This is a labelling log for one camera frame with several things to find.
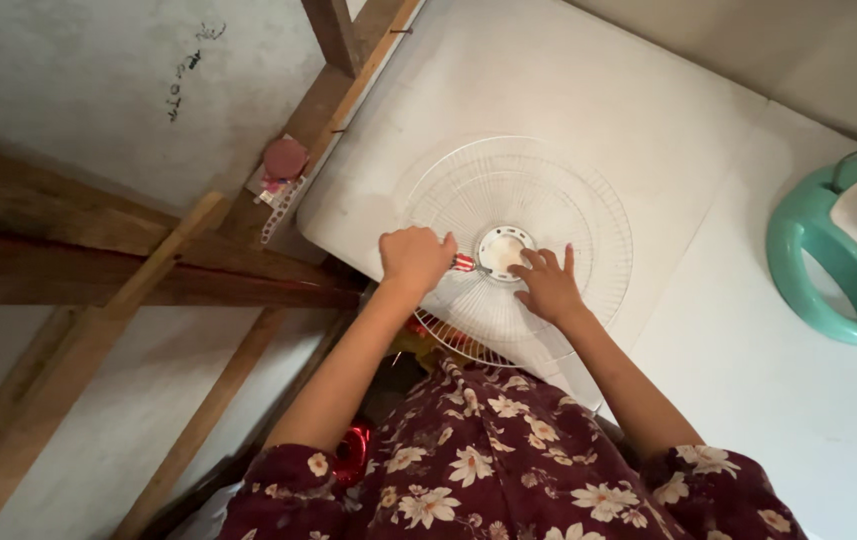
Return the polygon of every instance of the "fan hub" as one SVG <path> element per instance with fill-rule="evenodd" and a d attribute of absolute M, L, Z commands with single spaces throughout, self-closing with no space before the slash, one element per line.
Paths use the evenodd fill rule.
<path fill-rule="evenodd" d="M 508 267 L 512 264 L 526 265 L 521 250 L 535 249 L 535 241 L 525 230 L 514 225 L 499 225 L 483 236 L 478 246 L 478 262 L 492 270 L 489 276 L 500 282 L 516 282 L 518 276 L 511 274 Z"/>

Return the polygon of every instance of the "wooden plank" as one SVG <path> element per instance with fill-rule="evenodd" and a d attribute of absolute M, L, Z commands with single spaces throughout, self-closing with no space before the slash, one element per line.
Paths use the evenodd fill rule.
<path fill-rule="evenodd" d="M 144 257 L 0 234 L 0 305 L 105 306 Z M 358 305 L 360 283 L 322 286 L 177 264 L 149 292 L 146 306 L 344 308 Z"/>
<path fill-rule="evenodd" d="M 206 195 L 105 307 L 85 309 L 44 361 L 43 373 L 27 391 L 8 428 L 0 432 L 0 511 L 91 382 L 151 287 L 171 270 L 175 256 L 187 242 L 220 217 L 225 204 L 218 193 Z"/>
<path fill-rule="evenodd" d="M 225 413 L 231 400 L 252 373 L 254 365 L 261 359 L 265 349 L 278 333 L 284 320 L 284 312 L 267 308 L 255 319 L 252 329 L 232 355 L 225 370 L 211 387 L 205 400 L 182 430 L 178 440 L 168 451 L 165 460 L 158 466 L 148 485 L 134 502 L 125 519 L 119 524 L 111 538 L 115 540 L 138 538 L 152 517 L 161 510 L 172 487 L 182 477 L 185 469 L 202 448 L 208 434 Z"/>
<path fill-rule="evenodd" d="M 361 62 L 348 4 L 345 0 L 302 0 L 302 6 L 326 62 L 354 77 Z"/>
<path fill-rule="evenodd" d="M 353 23 L 358 55 L 367 60 L 388 30 L 405 0 L 366 0 Z"/>
<path fill-rule="evenodd" d="M 147 256 L 178 219 L 0 153 L 0 233 Z"/>
<path fill-rule="evenodd" d="M 0 233 L 146 257 L 176 225 L 172 216 L 0 154 Z M 208 232 L 182 260 L 272 280 L 350 286 L 311 264 L 258 247 Z"/>
<path fill-rule="evenodd" d="M 305 176 L 312 172 L 325 154 L 335 133 L 341 129 L 355 102 L 372 80 L 374 72 L 385 60 L 389 49 L 396 40 L 404 36 L 404 33 L 392 30 L 405 29 L 419 1 L 392 0 L 392 3 L 385 0 L 368 0 L 366 6 L 362 7 L 362 12 L 358 14 L 355 24 L 361 25 L 359 28 L 364 30 L 365 40 L 374 43 L 374 46 L 371 47 L 371 54 L 367 55 L 358 75 L 354 80 L 344 75 L 342 80 L 339 80 L 333 74 L 338 72 L 337 68 L 329 66 L 323 69 L 285 124 L 285 129 L 279 137 L 290 134 L 308 149 Z M 254 195 L 243 189 L 232 204 L 219 233 L 246 245 L 260 247 L 258 239 L 261 228 L 272 216 L 272 209 L 267 204 L 255 204 L 253 199 Z"/>
<path fill-rule="evenodd" d="M 272 408 L 269 409 L 268 415 L 266 416 L 261 429 L 258 431 L 258 435 L 256 435 L 254 439 L 254 443 L 258 448 L 261 448 L 265 444 L 268 434 L 272 432 L 272 428 L 274 428 L 275 424 L 278 423 L 278 420 L 281 419 L 281 415 L 284 414 L 285 411 L 288 411 L 292 402 L 296 397 L 298 397 L 299 392 L 302 391 L 302 388 L 308 384 L 311 377 L 316 371 L 318 371 L 319 366 L 321 366 L 322 362 L 325 361 L 328 353 L 330 353 L 335 347 L 338 340 L 342 338 L 345 331 L 349 329 L 349 326 L 354 322 L 356 316 L 357 313 L 355 311 L 342 312 L 338 315 L 331 326 L 328 327 L 328 331 L 326 331 L 325 335 L 322 336 L 322 340 L 319 341 L 314 352 L 308 357 L 308 361 L 306 361 L 302 366 L 302 370 L 299 371 L 299 374 L 295 375 L 295 378 L 293 378 L 288 384 L 288 387 L 285 388 L 284 393 L 281 394 L 281 396 L 275 401 L 275 404 L 272 405 Z"/>
<path fill-rule="evenodd" d="M 0 384 L 0 434 L 12 424 L 29 389 L 45 372 L 46 362 L 78 320 L 81 311 L 74 305 L 56 306 Z"/>

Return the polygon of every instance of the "floral shirt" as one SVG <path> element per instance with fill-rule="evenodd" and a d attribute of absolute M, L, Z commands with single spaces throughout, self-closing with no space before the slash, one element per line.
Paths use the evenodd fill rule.
<path fill-rule="evenodd" d="M 805 538 L 743 455 L 680 446 L 639 475 L 562 390 L 513 368 L 443 367 L 373 436 L 348 490 L 324 451 L 262 453 L 222 540 Z"/>

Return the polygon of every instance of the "electric fan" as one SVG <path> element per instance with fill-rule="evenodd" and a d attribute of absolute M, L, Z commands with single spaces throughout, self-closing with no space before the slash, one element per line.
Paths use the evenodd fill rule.
<path fill-rule="evenodd" d="M 459 255 L 416 311 L 451 349 L 478 362 L 539 371 L 572 353 L 553 326 L 515 298 L 522 248 L 571 243 L 582 299 L 603 324 L 617 312 L 632 271 L 632 237 L 614 190 L 594 169 L 567 162 L 524 136 L 485 138 L 449 153 L 422 175 L 402 227 L 451 231 Z"/>

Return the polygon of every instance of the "white wall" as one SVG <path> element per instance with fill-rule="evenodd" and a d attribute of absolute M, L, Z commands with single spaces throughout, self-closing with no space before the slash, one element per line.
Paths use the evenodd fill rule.
<path fill-rule="evenodd" d="M 0 147 L 181 214 L 241 187 L 324 64 L 299 0 L 0 0 Z"/>
<path fill-rule="evenodd" d="M 202 23 L 226 30 L 198 39 Z M 324 63 L 299 0 L 0 0 L 0 149 L 181 215 L 241 188 Z M 50 311 L 0 306 L 0 382 Z M 5 506 L 0 539 L 107 537 L 257 313 L 143 308 Z M 288 314 L 173 497 L 237 451 L 333 316 Z"/>
<path fill-rule="evenodd" d="M 0 382 L 50 313 L 0 306 Z M 104 537 L 125 515 L 254 322 L 257 308 L 144 307 L 0 514 L 0 539 Z M 233 455 L 333 320 L 291 310 L 172 498 Z"/>
<path fill-rule="evenodd" d="M 566 1 L 803 115 L 857 132 L 857 2 Z"/>

